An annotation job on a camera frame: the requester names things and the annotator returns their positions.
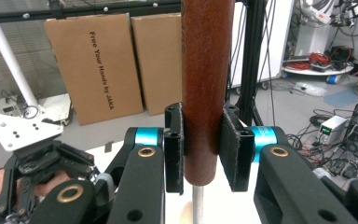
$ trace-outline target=white pole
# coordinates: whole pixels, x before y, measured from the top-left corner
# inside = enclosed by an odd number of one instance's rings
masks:
[[[193,224],[203,223],[203,188],[193,186]]]
[[[13,51],[11,50],[10,45],[7,42],[5,34],[3,33],[0,26],[0,51],[2,56],[7,63],[8,69],[11,72],[11,75],[16,80],[17,85],[21,91],[22,96],[27,102],[28,106],[36,106],[38,108],[38,104],[36,99],[34,98],[34,94],[31,91],[30,86],[28,85],[27,80],[22,73],[19,64],[17,63],[16,58],[14,57]]]

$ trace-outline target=red cable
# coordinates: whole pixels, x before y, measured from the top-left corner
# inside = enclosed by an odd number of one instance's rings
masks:
[[[310,63],[330,64],[330,59],[325,54],[310,53],[308,54],[308,58],[310,59]]]
[[[287,63],[286,67],[290,67],[296,70],[307,70],[310,69],[310,63],[305,62],[293,62],[293,63]]]

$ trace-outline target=white table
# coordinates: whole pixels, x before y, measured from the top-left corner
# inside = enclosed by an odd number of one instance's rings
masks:
[[[95,156],[95,164],[104,171],[123,142],[112,144],[112,151],[104,153],[104,147],[88,150]],[[204,187],[204,224],[214,223],[261,223],[254,204],[255,181],[258,163],[252,163],[252,172],[247,192],[231,192],[223,166],[218,161],[214,181]],[[185,180],[185,193],[166,193],[165,223],[192,223],[192,187]]]

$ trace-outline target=wooden cylinder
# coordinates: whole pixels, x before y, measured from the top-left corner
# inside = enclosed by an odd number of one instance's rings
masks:
[[[226,89],[234,0],[182,0],[185,178],[214,179]]]

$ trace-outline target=shelf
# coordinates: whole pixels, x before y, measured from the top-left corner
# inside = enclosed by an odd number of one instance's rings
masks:
[[[327,69],[325,72],[316,72],[312,70],[297,70],[289,67],[284,67],[283,71],[288,73],[294,73],[299,75],[307,75],[307,76],[336,76],[336,75],[342,75],[349,73],[353,69],[353,66],[347,66],[345,69],[342,69],[340,71],[335,71],[331,69]]]

